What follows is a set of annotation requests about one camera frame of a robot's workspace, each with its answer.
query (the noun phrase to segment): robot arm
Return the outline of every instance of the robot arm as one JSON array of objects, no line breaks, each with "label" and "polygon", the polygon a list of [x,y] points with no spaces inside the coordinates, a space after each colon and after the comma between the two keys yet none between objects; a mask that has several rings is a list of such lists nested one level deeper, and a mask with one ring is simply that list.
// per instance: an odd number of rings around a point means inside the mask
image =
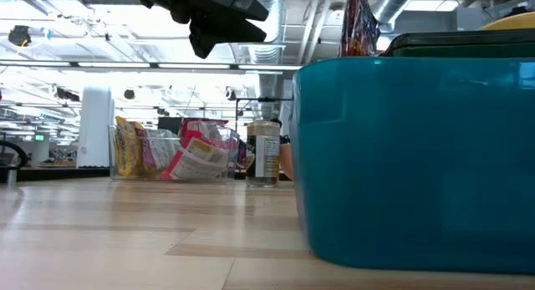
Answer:
[{"label": "robot arm", "polygon": [[263,42],[266,34],[246,18],[265,21],[267,9],[257,0],[140,0],[151,8],[159,5],[177,23],[190,24],[195,55],[205,59],[218,43]]}]

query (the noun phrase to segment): jar label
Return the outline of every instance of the jar label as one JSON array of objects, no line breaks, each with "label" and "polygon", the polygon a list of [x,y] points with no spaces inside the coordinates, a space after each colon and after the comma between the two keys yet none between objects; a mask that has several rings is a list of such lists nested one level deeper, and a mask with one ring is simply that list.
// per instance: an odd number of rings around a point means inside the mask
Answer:
[{"label": "jar label", "polygon": [[278,177],[280,137],[252,135],[247,137],[248,177]]}]

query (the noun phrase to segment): glass jar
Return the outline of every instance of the glass jar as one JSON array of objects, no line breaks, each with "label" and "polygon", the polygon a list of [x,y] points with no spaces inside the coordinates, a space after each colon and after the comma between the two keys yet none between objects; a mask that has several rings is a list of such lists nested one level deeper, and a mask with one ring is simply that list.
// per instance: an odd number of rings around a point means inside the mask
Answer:
[{"label": "glass jar", "polygon": [[247,125],[246,183],[251,187],[278,186],[280,125],[258,121]]}]

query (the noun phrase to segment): wooden tabletop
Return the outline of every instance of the wooden tabletop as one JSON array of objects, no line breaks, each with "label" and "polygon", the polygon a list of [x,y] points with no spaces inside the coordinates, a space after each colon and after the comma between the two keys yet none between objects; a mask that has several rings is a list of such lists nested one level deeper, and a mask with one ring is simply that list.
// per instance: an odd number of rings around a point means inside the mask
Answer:
[{"label": "wooden tabletop", "polygon": [[290,183],[110,179],[0,188],[6,290],[535,289],[535,277],[389,272],[312,256]]}]

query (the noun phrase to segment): yellow snack bag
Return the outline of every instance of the yellow snack bag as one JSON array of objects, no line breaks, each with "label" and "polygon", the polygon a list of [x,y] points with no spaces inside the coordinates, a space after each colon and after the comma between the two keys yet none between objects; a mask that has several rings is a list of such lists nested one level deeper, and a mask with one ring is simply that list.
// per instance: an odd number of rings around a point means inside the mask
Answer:
[{"label": "yellow snack bag", "polygon": [[143,159],[135,127],[140,125],[130,123],[119,116],[115,117],[115,120],[117,121],[115,153],[119,174],[125,177],[138,176],[143,173]]}]

